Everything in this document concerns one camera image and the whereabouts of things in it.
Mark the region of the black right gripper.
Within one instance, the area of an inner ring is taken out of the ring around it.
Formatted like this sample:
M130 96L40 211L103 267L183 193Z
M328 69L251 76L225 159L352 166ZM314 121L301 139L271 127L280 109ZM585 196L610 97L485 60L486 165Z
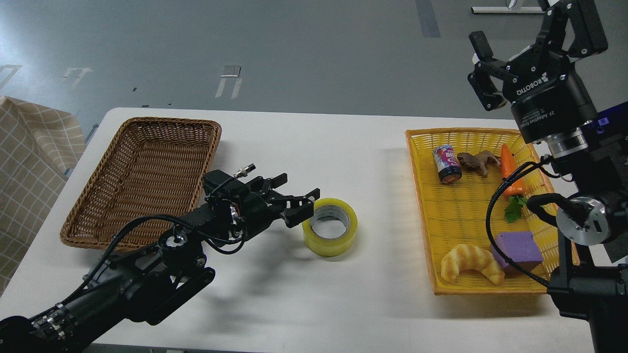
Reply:
M512 116L526 143L573 130L598 116L570 58L585 58L608 49L594 0L536 2L545 15L535 45L507 63L493 57L484 31L469 34L477 58L468 75L469 84L487 111L503 107L507 100L512 103ZM563 50L567 25L574 38ZM492 78L504 82L503 93Z

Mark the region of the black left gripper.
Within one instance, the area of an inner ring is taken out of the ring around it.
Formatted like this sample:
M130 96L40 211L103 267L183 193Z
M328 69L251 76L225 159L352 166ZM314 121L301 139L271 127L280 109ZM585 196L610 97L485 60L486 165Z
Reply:
M287 181L288 175L284 173L273 178L257 176L253 184L245 185L248 194L240 204L245 241L267 230L278 219L293 228L314 215L314 203L320 198L320 189L315 188L303 196L282 195L275 191Z

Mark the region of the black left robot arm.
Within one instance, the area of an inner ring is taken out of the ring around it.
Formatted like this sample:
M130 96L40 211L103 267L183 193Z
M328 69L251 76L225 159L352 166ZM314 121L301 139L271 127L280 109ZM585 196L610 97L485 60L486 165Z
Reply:
M2 320L1 351L79 353L123 320L155 326L214 280L204 244L235 254L278 219L292 228L313 216L318 188L280 194L287 174L240 181L253 169L205 174L204 203L184 215L127 223L71 295L33 317Z

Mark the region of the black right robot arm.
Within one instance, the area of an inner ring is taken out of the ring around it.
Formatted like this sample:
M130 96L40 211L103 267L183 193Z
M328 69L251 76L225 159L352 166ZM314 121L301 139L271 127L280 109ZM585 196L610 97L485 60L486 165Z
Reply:
M592 0L540 0L544 19L535 42L506 62L494 58L485 34L469 35L476 61L468 81L485 110L511 103L527 144L547 143L549 156L525 162L495 191L485 215L494 250L547 288L563 317L589 323L594 351L627 351L627 266L596 266L590 246L610 259L627 255L627 105L598 112L575 70L575 60L608 48ZM571 176L576 194L532 195L526 207L558 231L559 264L544 280L530 275L496 244L491 213L515 181L550 164L552 178Z

